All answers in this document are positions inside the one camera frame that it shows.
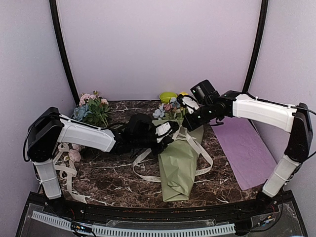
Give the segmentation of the cream printed ribbon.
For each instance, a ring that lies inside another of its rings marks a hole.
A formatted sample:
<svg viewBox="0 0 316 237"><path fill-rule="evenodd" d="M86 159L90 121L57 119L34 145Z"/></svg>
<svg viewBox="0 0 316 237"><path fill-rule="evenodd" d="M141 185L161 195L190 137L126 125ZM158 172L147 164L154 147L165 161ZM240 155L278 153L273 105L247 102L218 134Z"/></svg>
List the cream printed ribbon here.
<svg viewBox="0 0 316 237"><path fill-rule="evenodd" d="M189 145L193 148L193 150L198 154L202 155L203 158L209 163L209 167L196 170L195 176L200 176L208 173L213 167L213 159L209 155L209 153L204 149L204 147L196 141L195 137L192 137L186 128L180 126L180 128L173 134L172 139L174 141L181 140L186 141ZM141 163L150 153L151 149L146 149L141 155L139 155L135 161L132 163L132 170L133 172L139 176L141 179L148 181L148 182L155 182L160 183L161 179L159 176L144 176L135 171L135 166Z"/></svg>

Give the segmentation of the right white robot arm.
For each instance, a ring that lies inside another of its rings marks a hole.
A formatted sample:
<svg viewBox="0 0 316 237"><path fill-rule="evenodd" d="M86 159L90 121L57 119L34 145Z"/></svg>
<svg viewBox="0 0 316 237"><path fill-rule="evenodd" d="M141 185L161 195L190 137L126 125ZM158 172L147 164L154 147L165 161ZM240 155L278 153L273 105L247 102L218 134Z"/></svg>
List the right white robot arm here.
<svg viewBox="0 0 316 237"><path fill-rule="evenodd" d="M282 104L229 90L219 94L209 80L191 88L191 95L178 95L177 102L188 109L182 126L189 131L224 117L242 118L265 123L290 134L287 147L276 168L264 183L260 196L253 201L252 210L263 214L271 206L271 198L291 180L302 164L311 158L313 128L312 110L304 103Z"/></svg>

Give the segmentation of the peach and green wrapping paper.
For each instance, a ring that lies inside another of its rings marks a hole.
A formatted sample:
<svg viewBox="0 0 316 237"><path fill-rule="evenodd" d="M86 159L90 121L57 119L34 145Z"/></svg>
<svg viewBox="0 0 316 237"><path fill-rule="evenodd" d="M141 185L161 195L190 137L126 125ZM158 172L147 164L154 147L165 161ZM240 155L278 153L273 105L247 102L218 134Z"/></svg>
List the peach and green wrapping paper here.
<svg viewBox="0 0 316 237"><path fill-rule="evenodd" d="M188 139L192 138L194 144L201 144L203 134L203 126L192 132L180 127L179 132L173 134L174 141L158 155L164 202L189 200L195 181L199 152L195 151Z"/></svg>

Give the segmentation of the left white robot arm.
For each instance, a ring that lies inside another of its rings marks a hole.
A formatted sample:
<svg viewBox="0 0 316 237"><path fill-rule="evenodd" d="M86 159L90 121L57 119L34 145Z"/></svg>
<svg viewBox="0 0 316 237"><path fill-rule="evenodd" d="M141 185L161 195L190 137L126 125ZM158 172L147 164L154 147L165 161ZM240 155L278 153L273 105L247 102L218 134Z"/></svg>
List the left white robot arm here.
<svg viewBox="0 0 316 237"><path fill-rule="evenodd" d="M176 121L154 125L145 114L133 115L121 128L101 128L71 119L48 108L28 128L23 144L23 159L36 169L50 207L66 215L70 205L62 199L62 191L53 164L53 153L59 143L73 143L110 154L126 154L136 149L149 149L160 154L173 142L171 135L179 129Z"/></svg>

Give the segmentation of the blue fake flower stem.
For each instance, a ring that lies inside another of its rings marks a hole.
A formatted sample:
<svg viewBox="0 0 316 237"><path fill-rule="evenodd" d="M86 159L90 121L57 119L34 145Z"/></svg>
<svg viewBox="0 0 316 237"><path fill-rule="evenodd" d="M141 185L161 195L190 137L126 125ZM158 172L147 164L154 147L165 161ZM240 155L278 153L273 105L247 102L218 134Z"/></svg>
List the blue fake flower stem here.
<svg viewBox="0 0 316 237"><path fill-rule="evenodd" d="M168 103L161 103L153 112L154 119L182 120L187 110L180 105L176 97L171 97Z"/></svg>

